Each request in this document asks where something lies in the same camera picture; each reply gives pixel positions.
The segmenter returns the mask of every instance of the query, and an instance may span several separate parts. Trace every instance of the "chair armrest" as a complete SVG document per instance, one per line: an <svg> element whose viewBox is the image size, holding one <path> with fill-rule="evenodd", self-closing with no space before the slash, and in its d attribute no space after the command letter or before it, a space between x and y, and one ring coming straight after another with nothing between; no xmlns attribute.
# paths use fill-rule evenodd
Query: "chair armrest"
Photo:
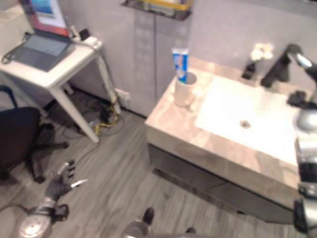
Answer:
<svg viewBox="0 0 317 238"><path fill-rule="evenodd" d="M18 104L16 103L15 97L13 95L13 91L8 86L0 85L0 92L5 92L7 95L9 95L14 107L18 107Z"/></svg>

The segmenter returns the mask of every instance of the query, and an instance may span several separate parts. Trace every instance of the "laptop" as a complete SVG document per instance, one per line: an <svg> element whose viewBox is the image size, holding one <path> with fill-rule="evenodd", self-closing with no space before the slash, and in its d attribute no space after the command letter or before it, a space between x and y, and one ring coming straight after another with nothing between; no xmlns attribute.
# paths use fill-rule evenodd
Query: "laptop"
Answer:
<svg viewBox="0 0 317 238"><path fill-rule="evenodd" d="M12 60L48 72L66 56L71 46L58 0L19 1L34 34L18 47Z"/></svg>

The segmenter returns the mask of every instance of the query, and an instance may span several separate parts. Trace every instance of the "white cup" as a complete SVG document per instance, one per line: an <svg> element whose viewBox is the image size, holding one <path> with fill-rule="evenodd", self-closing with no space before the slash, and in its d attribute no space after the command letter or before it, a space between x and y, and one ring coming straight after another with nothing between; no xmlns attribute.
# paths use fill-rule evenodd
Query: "white cup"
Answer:
<svg viewBox="0 0 317 238"><path fill-rule="evenodd" d="M187 73L187 82L183 83L176 79L175 83L175 93L174 93L174 103L178 107L185 107L190 105L195 99L193 94L193 89L197 82L197 77L192 72Z"/></svg>

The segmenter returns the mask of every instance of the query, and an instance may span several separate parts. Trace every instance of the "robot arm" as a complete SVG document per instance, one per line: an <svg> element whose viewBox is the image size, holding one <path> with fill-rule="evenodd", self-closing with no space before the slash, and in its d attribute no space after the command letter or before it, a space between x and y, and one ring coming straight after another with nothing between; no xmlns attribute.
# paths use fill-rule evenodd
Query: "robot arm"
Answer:
<svg viewBox="0 0 317 238"><path fill-rule="evenodd" d="M74 188L87 182L87 179L83 179L73 184L69 183L69 180L74 176L74 164L74 161L70 161L59 169L46 189L43 202L32 208L22 222L18 232L19 238L47 238L55 222L67 219L69 208L66 204L59 206L58 200Z"/></svg>
<svg viewBox="0 0 317 238"><path fill-rule="evenodd" d="M303 55L297 45L288 46L288 57L317 84L317 65ZM302 198L294 202L294 226L309 238L317 237L317 88L308 102L301 99L296 121L296 151Z"/></svg>

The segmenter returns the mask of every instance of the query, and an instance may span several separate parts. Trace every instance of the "marble countertop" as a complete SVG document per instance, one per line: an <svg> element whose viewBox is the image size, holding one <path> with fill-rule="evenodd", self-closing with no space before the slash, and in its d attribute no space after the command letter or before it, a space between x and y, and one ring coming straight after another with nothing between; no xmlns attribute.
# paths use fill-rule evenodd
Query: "marble countertop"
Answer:
<svg viewBox="0 0 317 238"><path fill-rule="evenodd" d="M297 198L299 176L297 166L265 153L253 150L224 137L195 127L206 92L217 72L212 63L195 61L190 69L198 78L196 98L186 107L174 104L175 80L146 121L148 142L239 186L293 208ZM226 71L224 76L255 86L256 80L241 79L238 71ZM271 91L289 94L295 86L276 83Z"/></svg>

